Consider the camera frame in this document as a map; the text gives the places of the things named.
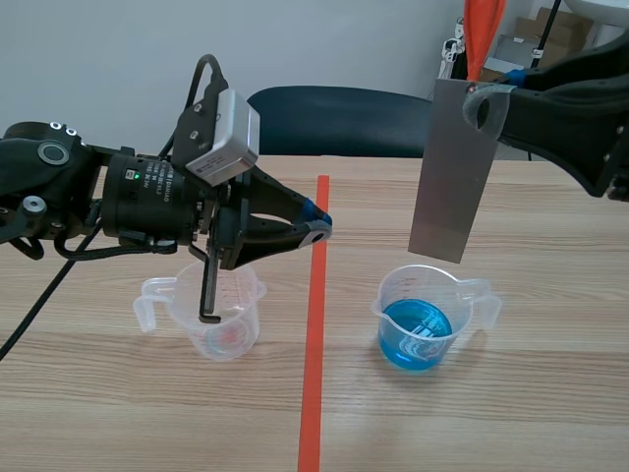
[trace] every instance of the orange object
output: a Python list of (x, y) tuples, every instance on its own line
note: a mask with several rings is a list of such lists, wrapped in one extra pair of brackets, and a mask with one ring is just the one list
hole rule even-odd
[[(329, 175), (319, 175), (316, 205), (327, 213)], [(306, 359), (302, 391), (302, 423), (299, 431), (298, 472), (319, 472), (321, 449), (321, 394), (323, 387), (323, 322), (325, 318), (325, 272), (327, 243), (313, 245), (311, 289), (306, 330)]]
[(466, 0), (463, 16), (468, 81), (477, 82), (493, 37), (498, 31), (505, 0)]

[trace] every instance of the black chair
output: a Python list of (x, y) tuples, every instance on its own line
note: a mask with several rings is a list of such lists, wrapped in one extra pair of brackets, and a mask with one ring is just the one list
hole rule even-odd
[(261, 117), (260, 153), (422, 157), (431, 103), (386, 91), (275, 87), (249, 99)]

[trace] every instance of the empty measuring cup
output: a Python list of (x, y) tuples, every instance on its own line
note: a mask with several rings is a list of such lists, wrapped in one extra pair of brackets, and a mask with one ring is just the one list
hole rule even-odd
[(492, 328), (502, 301), (487, 280), (457, 280), (428, 265), (389, 273), (378, 289), (373, 312), (380, 317), (378, 341), (384, 355), (404, 369), (438, 364), (472, 316)]
[(256, 343), (257, 300), (266, 294), (266, 287), (249, 265), (220, 270), (214, 314), (221, 317), (221, 322), (205, 324), (199, 320), (202, 279), (203, 264), (195, 263), (176, 277), (147, 280), (142, 286), (142, 296), (134, 302), (140, 328), (143, 332), (155, 330), (153, 304), (163, 303), (201, 355), (216, 361), (242, 356)]

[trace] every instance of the wooden table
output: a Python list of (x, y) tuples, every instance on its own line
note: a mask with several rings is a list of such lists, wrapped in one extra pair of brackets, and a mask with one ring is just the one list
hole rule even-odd
[[(629, 470), (629, 205), (592, 199), (546, 162), (496, 162), (464, 262), (406, 252), (420, 163), (265, 157), (313, 196), (331, 175), (321, 470)], [(97, 245), (111, 241), (101, 238)], [(253, 351), (198, 356), (163, 314), (140, 333), (143, 280), (187, 265), (81, 263), (0, 364), (0, 470), (295, 471), (310, 250), (255, 264), (268, 285)], [(0, 336), (61, 260), (0, 249)], [(390, 270), (486, 277), (496, 329), (471, 330), (422, 376), (391, 368), (370, 312)]]

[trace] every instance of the metal plate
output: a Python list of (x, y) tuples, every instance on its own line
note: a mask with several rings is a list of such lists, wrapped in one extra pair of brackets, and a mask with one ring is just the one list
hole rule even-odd
[(437, 80), (409, 251), (460, 263), (498, 146), (468, 125), (470, 85)]

